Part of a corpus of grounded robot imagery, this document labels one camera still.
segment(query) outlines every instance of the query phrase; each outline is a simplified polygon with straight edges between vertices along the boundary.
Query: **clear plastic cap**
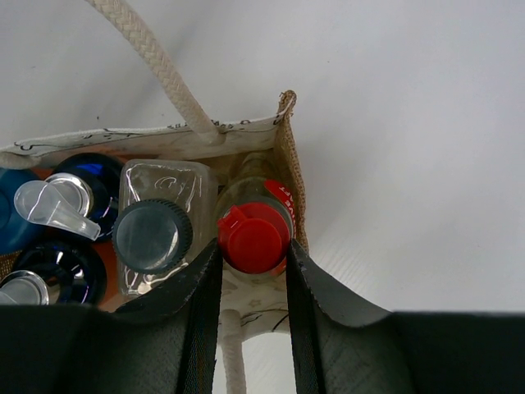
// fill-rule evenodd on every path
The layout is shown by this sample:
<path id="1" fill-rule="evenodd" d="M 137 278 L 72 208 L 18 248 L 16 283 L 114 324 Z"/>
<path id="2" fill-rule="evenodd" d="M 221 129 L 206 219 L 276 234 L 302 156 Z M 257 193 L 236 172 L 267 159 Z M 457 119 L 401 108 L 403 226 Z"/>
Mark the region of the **clear plastic cap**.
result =
<path id="1" fill-rule="evenodd" d="M 100 226 L 75 208 L 81 199 L 80 192 L 57 186 L 46 181 L 26 182 L 15 193 L 16 211 L 28 222 L 60 228 L 95 241 Z"/>
<path id="2" fill-rule="evenodd" d="M 31 271 L 15 271 L 0 283 L 0 305 L 48 305 L 46 283 Z"/>

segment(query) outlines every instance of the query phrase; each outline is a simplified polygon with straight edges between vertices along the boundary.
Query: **clear plastic container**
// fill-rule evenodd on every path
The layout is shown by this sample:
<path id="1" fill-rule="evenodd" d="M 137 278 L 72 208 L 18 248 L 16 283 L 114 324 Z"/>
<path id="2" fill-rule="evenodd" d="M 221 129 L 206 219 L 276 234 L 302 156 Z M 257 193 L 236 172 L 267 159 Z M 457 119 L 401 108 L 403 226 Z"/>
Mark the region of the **clear plastic container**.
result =
<path id="1" fill-rule="evenodd" d="M 121 175 L 119 212 L 146 199 L 168 200 L 188 214 L 194 237 L 186 256 L 165 273 L 137 273 L 119 261 L 118 276 L 122 294 L 145 294 L 199 255 L 217 233 L 212 220 L 217 190 L 215 176 L 209 167 L 201 163 L 143 159 L 127 162 Z"/>
<path id="2" fill-rule="evenodd" d="M 222 254 L 237 273 L 261 280 L 284 271 L 294 236 L 294 202 L 270 153 L 246 157 L 221 192 L 215 218 Z"/>

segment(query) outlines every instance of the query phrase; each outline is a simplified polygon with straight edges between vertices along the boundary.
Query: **bottle cap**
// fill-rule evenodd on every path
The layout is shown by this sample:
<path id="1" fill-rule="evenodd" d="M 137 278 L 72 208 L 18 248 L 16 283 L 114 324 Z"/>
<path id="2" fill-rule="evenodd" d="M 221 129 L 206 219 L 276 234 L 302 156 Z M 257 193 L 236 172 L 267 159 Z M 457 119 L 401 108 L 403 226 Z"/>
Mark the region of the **bottle cap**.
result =
<path id="1" fill-rule="evenodd" d="M 100 226 L 82 214 L 87 212 L 85 197 L 81 188 L 72 181 L 54 184 L 26 182 L 16 191 L 14 205 L 18 214 L 28 222 L 74 232 L 92 241 L 100 234 Z"/>
<path id="2" fill-rule="evenodd" d="M 48 305 L 48 287 L 36 273 L 14 271 L 0 282 L 0 305 Z"/>
<path id="3" fill-rule="evenodd" d="M 113 247 L 119 260 L 137 273 L 163 273 L 178 264 L 193 241 L 187 213 L 163 199 L 130 205 L 113 227 Z"/>
<path id="4" fill-rule="evenodd" d="M 281 214 L 264 203 L 231 207 L 218 221 L 224 259 L 243 273 L 265 273 L 285 258 L 290 230 Z"/>

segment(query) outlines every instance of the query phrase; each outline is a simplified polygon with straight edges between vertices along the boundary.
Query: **black bottle cap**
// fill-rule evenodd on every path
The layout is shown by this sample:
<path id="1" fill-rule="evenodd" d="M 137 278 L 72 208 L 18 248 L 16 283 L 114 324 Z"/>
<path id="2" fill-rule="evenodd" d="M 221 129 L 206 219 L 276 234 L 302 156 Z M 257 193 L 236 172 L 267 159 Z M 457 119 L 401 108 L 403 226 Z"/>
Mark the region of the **black bottle cap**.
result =
<path id="1" fill-rule="evenodd" d="M 194 237 L 187 213 L 164 199 L 139 201 L 113 227 L 116 256 L 137 273 L 163 273 L 188 253 Z"/>

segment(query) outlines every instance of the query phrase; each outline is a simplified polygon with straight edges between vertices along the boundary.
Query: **glass bottle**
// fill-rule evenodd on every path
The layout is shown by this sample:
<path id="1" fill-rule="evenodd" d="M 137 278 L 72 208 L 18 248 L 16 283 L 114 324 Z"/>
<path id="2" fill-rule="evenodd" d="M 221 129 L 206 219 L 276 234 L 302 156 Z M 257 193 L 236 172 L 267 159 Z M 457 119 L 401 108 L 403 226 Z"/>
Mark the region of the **glass bottle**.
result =
<path id="1" fill-rule="evenodd" d="M 106 241 L 118 216 L 121 169 L 119 161 L 100 153 L 71 156 L 45 181 L 22 185 L 16 210 L 30 222 Z"/>
<path id="2" fill-rule="evenodd" d="M 38 241 L 17 257 L 13 273 L 31 272 L 45 283 L 45 293 L 40 302 L 98 304 L 106 292 L 107 276 L 103 261 L 88 245 L 51 239 Z M 33 286 L 39 281 L 31 278 Z"/>

